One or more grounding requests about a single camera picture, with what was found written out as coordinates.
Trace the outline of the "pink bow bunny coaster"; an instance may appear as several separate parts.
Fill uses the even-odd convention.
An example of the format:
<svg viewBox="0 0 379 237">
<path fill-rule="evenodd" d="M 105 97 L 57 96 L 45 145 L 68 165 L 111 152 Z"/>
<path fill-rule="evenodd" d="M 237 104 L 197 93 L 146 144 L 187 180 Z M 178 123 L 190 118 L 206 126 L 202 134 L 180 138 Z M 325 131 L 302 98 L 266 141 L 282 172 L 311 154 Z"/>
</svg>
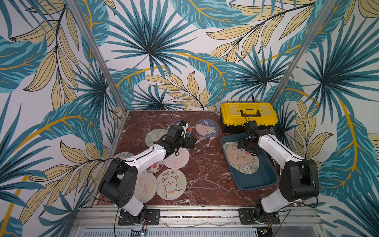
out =
<svg viewBox="0 0 379 237">
<path fill-rule="evenodd" d="M 257 156 L 251 155 L 249 152 L 243 149 L 226 149 L 227 159 L 233 165 L 246 165 L 253 159 L 258 159 Z"/>
</svg>

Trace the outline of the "green tulip bunny coaster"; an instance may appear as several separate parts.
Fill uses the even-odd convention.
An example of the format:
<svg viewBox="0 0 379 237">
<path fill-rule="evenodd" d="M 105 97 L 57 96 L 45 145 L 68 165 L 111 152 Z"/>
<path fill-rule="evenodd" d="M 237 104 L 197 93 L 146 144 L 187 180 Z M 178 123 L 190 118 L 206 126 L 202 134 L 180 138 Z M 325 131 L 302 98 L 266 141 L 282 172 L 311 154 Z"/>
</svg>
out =
<svg viewBox="0 0 379 237">
<path fill-rule="evenodd" d="M 260 167 L 259 159 L 253 159 L 250 163 L 246 165 L 233 165 L 233 167 L 243 173 L 243 174 L 254 174 L 258 171 Z"/>
</svg>

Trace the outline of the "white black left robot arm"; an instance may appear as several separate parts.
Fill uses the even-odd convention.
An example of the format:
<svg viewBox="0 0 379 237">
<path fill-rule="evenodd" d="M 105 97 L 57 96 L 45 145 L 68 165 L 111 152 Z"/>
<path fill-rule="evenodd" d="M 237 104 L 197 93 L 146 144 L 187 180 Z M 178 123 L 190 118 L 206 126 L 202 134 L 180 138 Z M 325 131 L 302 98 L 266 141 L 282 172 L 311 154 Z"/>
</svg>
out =
<svg viewBox="0 0 379 237">
<path fill-rule="evenodd" d="M 113 158 L 100 184 L 98 191 L 112 203 L 133 217 L 145 214 L 145 205 L 134 196 L 137 178 L 153 164 L 163 161 L 180 148 L 193 149 L 196 139 L 186 137 L 188 123 L 170 126 L 163 137 L 142 153 L 122 160 Z"/>
</svg>

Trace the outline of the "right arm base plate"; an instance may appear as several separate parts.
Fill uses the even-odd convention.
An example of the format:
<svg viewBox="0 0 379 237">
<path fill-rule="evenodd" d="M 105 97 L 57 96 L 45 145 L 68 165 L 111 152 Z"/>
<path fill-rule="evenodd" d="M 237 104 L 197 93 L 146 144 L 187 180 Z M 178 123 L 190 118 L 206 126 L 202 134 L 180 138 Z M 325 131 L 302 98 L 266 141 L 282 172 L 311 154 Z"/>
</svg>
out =
<svg viewBox="0 0 379 237">
<path fill-rule="evenodd" d="M 240 208 L 238 216 L 242 225 L 249 224 L 280 224 L 279 215 L 277 212 L 266 213 L 260 208 Z"/>
</svg>

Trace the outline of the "teal plastic storage tray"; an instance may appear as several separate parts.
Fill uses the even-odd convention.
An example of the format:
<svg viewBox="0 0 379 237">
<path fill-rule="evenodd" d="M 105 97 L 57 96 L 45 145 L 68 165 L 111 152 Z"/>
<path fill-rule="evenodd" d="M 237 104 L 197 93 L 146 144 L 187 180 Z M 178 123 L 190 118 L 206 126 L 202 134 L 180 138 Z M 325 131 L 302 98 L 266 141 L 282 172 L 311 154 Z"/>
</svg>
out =
<svg viewBox="0 0 379 237">
<path fill-rule="evenodd" d="M 275 185 L 278 182 L 278 177 L 265 151 L 261 150 L 261 153 L 257 155 L 260 161 L 260 167 L 254 174 L 243 174 L 237 171 L 233 167 L 233 164 L 228 161 L 226 149 L 223 148 L 223 144 L 226 142 L 238 143 L 239 140 L 244 137 L 245 134 L 234 134 L 225 136 L 221 139 L 224 156 L 230 169 L 235 186 L 242 191 L 251 191 Z"/>
</svg>

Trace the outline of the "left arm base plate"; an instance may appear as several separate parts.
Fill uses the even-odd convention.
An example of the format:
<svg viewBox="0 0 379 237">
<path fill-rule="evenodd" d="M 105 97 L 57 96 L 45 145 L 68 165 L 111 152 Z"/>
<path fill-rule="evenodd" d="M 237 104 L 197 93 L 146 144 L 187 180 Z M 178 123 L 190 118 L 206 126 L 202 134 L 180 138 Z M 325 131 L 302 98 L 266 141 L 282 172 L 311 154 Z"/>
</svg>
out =
<svg viewBox="0 0 379 237">
<path fill-rule="evenodd" d="M 118 220 L 120 226 L 143 225 L 157 226 L 160 221 L 160 209 L 144 208 L 138 216 L 133 216 L 126 210 L 121 210 Z"/>
</svg>

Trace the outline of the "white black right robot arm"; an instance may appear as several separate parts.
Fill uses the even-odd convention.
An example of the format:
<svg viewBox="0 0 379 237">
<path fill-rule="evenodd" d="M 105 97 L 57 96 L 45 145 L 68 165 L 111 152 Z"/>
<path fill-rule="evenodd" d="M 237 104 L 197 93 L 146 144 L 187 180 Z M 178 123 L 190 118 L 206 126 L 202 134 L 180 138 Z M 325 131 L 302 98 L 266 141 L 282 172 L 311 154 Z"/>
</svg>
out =
<svg viewBox="0 0 379 237">
<path fill-rule="evenodd" d="M 282 169 L 278 190 L 257 205 L 264 213 L 276 213 L 294 202 L 318 197 L 318 167 L 315 161 L 302 158 L 282 144 L 269 129 L 258 127 L 255 121 L 244 125 L 245 138 L 238 148 L 252 154 L 267 152 Z"/>
</svg>

